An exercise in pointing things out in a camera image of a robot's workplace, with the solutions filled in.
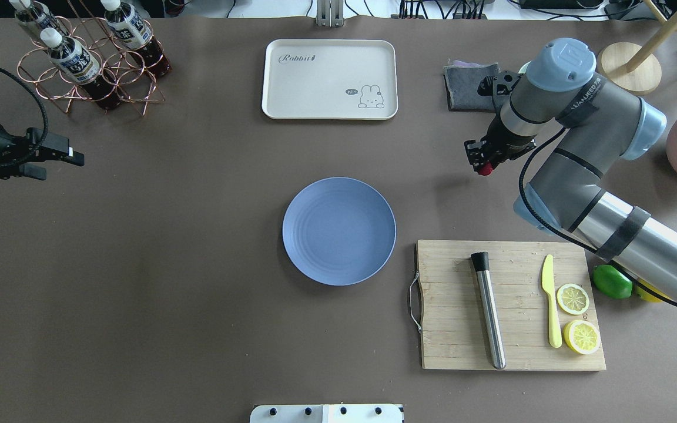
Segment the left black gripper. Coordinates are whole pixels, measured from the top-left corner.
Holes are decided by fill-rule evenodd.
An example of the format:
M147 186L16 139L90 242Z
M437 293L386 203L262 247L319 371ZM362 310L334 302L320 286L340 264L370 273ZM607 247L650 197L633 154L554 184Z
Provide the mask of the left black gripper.
M48 172L30 161L45 162L60 160L75 166L85 164L85 156L70 146L69 139L49 132L38 148L42 131L29 128L24 136L13 136L0 124L0 179L27 177L46 180Z

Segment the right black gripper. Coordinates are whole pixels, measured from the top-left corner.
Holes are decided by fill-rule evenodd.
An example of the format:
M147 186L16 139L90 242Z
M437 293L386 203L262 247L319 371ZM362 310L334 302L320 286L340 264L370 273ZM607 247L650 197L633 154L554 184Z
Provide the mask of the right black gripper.
M516 160L537 146L533 136L520 136L506 128L500 118L500 110L508 105L508 95L521 79L521 75L503 70L484 83L492 88L492 99L500 105L496 107L496 117L489 125L487 133L480 141L465 141L467 159L474 171L479 171L484 163L491 163L496 169L506 160Z

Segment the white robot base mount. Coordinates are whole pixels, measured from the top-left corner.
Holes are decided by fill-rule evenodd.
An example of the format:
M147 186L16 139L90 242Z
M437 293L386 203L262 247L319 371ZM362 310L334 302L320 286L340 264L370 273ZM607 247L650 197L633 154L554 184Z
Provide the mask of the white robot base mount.
M250 422L404 422L400 404L295 404L261 405Z

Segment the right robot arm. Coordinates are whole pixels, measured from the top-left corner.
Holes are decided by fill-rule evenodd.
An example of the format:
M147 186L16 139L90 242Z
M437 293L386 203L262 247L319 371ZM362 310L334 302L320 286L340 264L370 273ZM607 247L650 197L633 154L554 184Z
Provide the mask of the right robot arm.
M473 169L490 174L535 147L554 119L562 141L526 186L517 211L535 227L578 234L588 250L645 279L677 302L677 232L599 186L615 161L635 160L666 128L665 115L596 72L585 43L545 45L497 110L481 140L467 141Z

